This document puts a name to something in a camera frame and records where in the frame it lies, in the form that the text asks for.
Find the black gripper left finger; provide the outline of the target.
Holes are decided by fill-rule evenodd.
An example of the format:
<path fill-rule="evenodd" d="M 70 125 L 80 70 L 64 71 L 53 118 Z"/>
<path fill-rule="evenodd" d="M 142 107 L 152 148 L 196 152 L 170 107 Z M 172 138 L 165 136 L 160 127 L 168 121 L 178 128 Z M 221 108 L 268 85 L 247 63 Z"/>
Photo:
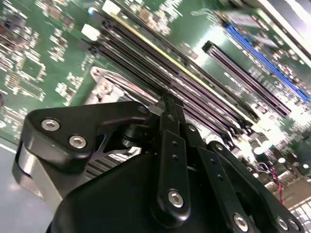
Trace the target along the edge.
<path fill-rule="evenodd" d="M 186 154 L 180 127 L 183 102 L 165 94 L 160 114 L 136 101 L 30 112 L 17 151 L 21 170 L 37 185 L 55 212 L 76 188 L 138 155 Z"/>

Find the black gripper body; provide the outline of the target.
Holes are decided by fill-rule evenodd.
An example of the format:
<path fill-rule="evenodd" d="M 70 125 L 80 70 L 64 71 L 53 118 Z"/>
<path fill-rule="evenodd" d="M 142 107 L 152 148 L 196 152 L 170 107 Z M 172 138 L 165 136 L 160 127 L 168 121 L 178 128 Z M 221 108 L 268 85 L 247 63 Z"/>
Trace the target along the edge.
<path fill-rule="evenodd" d="M 209 151 L 138 155 L 76 188 L 60 203 L 50 233 L 225 233 L 228 178 Z"/>

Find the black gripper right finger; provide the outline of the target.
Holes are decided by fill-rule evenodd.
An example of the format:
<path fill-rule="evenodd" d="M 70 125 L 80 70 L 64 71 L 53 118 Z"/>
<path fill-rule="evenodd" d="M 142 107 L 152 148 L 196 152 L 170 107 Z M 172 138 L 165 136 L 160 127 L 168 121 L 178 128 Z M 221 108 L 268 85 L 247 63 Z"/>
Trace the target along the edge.
<path fill-rule="evenodd" d="M 184 123 L 184 135 L 200 174 L 215 197 L 223 233 L 302 233 L 299 220 L 225 145 L 206 144 L 197 129 Z"/>

